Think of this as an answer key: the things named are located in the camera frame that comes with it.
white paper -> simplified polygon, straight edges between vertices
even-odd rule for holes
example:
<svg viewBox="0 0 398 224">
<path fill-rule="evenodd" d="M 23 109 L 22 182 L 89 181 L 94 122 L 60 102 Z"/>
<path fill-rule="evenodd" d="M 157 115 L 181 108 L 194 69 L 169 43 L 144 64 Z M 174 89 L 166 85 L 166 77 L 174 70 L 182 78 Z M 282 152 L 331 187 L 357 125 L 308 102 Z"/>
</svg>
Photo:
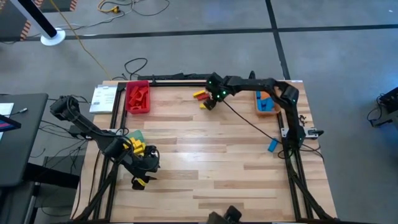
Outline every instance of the white paper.
<svg viewBox="0 0 398 224">
<path fill-rule="evenodd" d="M 0 114 L 7 115 L 6 117 L 10 117 L 12 108 L 14 107 L 14 103 L 0 103 Z"/>
<path fill-rule="evenodd" d="M 94 89 L 90 113 L 112 113 L 117 89 L 116 85 L 98 85 Z"/>
</svg>

white base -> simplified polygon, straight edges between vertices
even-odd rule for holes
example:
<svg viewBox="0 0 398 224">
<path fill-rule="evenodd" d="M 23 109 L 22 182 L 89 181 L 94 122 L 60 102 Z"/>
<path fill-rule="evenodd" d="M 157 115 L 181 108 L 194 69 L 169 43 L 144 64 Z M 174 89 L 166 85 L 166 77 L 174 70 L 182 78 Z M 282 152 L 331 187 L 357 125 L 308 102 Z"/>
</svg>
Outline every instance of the white base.
<svg viewBox="0 0 398 224">
<path fill-rule="evenodd" d="M 55 37 L 48 39 L 43 35 L 41 36 L 40 41 L 42 42 L 42 44 L 46 46 L 54 46 L 65 40 L 65 37 L 67 36 L 65 31 L 61 28 L 55 28 L 55 29 L 57 30 L 57 34 L 55 35 Z"/>
</svg>

black desk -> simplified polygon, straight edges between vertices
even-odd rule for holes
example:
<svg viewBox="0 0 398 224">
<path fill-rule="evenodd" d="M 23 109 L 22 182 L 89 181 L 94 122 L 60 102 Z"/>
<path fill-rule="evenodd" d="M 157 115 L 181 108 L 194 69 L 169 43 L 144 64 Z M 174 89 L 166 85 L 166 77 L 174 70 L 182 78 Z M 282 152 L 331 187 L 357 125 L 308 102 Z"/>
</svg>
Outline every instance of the black desk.
<svg viewBox="0 0 398 224">
<path fill-rule="evenodd" d="M 45 93 L 0 96 L 0 103 L 14 103 L 10 116 L 20 129 L 3 133 L 0 140 L 0 223 L 23 223 L 34 194 L 34 182 L 77 188 L 79 176 L 28 163 L 47 98 Z"/>
</svg>

gray concrete floor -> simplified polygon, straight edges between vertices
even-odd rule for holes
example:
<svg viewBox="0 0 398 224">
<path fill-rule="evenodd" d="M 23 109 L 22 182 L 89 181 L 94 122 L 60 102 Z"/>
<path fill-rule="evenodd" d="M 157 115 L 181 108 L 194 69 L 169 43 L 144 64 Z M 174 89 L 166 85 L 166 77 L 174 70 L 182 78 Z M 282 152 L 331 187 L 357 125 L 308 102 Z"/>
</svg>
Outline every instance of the gray concrete floor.
<svg viewBox="0 0 398 224">
<path fill-rule="evenodd" d="M 79 1 L 76 11 L 65 15 L 76 24 L 98 22 L 108 15 L 96 11 L 97 2 Z M 272 0 L 272 5 L 279 27 L 398 24 L 394 0 Z M 150 13 L 162 6 L 161 0 L 146 0 L 137 9 Z M 64 24 L 57 13 L 45 15 L 55 25 Z M 158 16 L 130 13 L 78 33 L 270 27 L 264 0 L 170 0 L 170 7 Z M 32 28 L 29 35 L 35 33 Z M 398 86 L 397 37 L 397 29 L 280 34 L 291 79 L 304 80 L 315 124 L 325 130 L 320 143 L 342 220 L 398 222 L 398 133 L 392 126 L 376 129 L 366 121 L 375 98 Z M 259 78 L 283 79 L 271 33 L 92 39 L 84 44 L 114 76 L 124 72 L 126 61 L 146 57 L 149 63 L 141 71 L 145 75 L 214 71 L 246 77 L 254 70 Z M 94 86 L 106 79 L 76 40 L 56 47 L 36 41 L 0 44 L 0 71 L 1 93 L 45 91 L 51 98 L 74 94 L 91 99 Z M 92 118 L 87 111 L 82 106 L 83 114 Z M 44 119 L 69 127 L 48 108 Z M 47 150 L 32 162 L 41 164 L 44 156 L 54 156 L 73 142 L 39 133 L 32 155 Z M 37 223 L 51 221 L 54 217 L 38 214 Z"/>
</svg>

wooden tabletop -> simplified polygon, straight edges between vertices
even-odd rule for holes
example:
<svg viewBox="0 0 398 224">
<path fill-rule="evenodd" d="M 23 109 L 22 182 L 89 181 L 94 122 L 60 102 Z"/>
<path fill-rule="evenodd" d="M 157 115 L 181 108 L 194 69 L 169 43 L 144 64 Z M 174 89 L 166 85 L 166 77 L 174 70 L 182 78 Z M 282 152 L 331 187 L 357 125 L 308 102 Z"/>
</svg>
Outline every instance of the wooden tabletop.
<svg viewBox="0 0 398 224">
<path fill-rule="evenodd" d="M 291 84 L 300 91 L 298 113 L 307 117 L 306 127 L 312 127 L 304 85 L 302 82 Z M 155 174 L 149 173 L 158 180 L 151 180 L 145 190 L 139 191 L 131 188 L 132 175 L 121 166 L 111 221 L 205 222 L 209 213 L 216 211 L 223 215 L 230 205 L 240 210 L 244 222 L 294 221 L 284 160 L 277 157 L 281 145 L 274 153 L 269 152 L 271 140 L 224 103 L 218 103 L 212 111 L 201 110 L 192 93 L 202 89 L 152 87 L 150 113 L 128 113 L 126 127 L 130 131 L 140 129 L 147 143 L 157 146 L 161 168 Z M 280 138 L 276 116 L 260 118 L 255 114 L 253 92 L 243 91 L 227 97 L 226 101 L 258 128 Z M 121 103 L 116 127 L 119 127 L 122 108 Z M 110 114 L 96 115 L 94 123 L 106 129 L 110 120 Z M 314 140 L 306 140 L 305 144 L 318 147 Z M 95 142 L 90 142 L 81 172 L 81 199 L 76 215 L 88 204 L 97 153 Z M 335 217 L 322 159 L 312 152 L 301 152 L 301 155 L 309 191 L 324 210 Z M 102 161 L 101 155 L 93 195 L 98 188 Z M 305 217 L 302 194 L 297 192 Z M 107 193 L 100 217 L 104 217 Z"/>
</svg>

